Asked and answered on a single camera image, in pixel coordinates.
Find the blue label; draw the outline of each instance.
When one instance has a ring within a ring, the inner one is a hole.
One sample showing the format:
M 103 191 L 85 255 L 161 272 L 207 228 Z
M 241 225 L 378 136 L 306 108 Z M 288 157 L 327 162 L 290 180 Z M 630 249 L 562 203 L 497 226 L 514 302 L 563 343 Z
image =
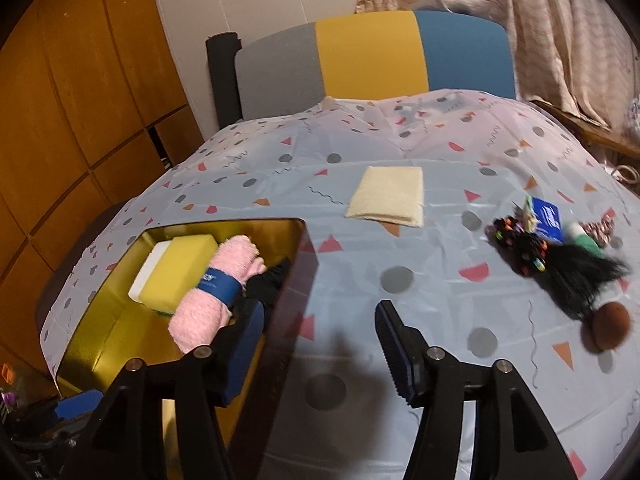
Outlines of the blue label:
M 562 243 L 562 228 L 560 227 L 558 207 L 551 202 L 532 197 L 531 212 L 538 221 L 535 233 L 548 240 Z
M 196 288 L 204 290 L 207 294 L 218 298 L 226 306 L 229 306 L 242 289 L 242 285 L 234 277 L 225 274 L 220 269 L 209 267 Z

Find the blue paper band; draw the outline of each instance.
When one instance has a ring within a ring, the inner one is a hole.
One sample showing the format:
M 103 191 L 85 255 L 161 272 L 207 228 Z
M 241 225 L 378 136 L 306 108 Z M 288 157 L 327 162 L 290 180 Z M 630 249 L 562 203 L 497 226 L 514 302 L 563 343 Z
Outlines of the blue paper band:
M 204 290 L 207 294 L 218 298 L 226 306 L 229 306 L 242 289 L 242 285 L 220 269 L 209 267 L 196 288 Z

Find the pink fuzzy socks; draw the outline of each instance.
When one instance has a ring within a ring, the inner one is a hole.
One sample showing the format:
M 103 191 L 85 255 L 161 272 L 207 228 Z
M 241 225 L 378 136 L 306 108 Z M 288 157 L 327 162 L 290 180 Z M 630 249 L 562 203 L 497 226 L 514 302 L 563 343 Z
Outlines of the pink fuzzy socks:
M 235 294 L 250 277 L 265 270 L 257 247 L 247 236 L 234 236 L 221 244 L 203 279 L 184 295 L 169 322 L 169 333 L 180 350 L 187 354 L 210 344 L 231 318 L 227 305 Z

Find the folded cream towel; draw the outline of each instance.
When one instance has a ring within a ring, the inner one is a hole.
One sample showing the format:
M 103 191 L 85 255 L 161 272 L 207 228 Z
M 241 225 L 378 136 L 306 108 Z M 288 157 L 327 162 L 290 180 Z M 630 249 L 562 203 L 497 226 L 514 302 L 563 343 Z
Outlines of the folded cream towel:
M 369 166 L 344 215 L 422 227 L 423 197 L 422 168 Z

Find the blue tissue packet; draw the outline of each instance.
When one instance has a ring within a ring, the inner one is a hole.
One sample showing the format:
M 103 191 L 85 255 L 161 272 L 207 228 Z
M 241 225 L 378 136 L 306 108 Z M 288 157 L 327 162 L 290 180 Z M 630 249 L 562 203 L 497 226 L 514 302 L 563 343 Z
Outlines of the blue tissue packet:
M 229 306 L 242 289 L 242 285 L 233 276 L 225 274 L 220 269 L 209 267 L 196 288 L 204 290 L 207 294 L 218 298 L 226 306 Z
M 524 205 L 525 231 L 535 233 L 546 240 L 562 243 L 560 212 L 558 206 L 541 198 L 527 196 Z

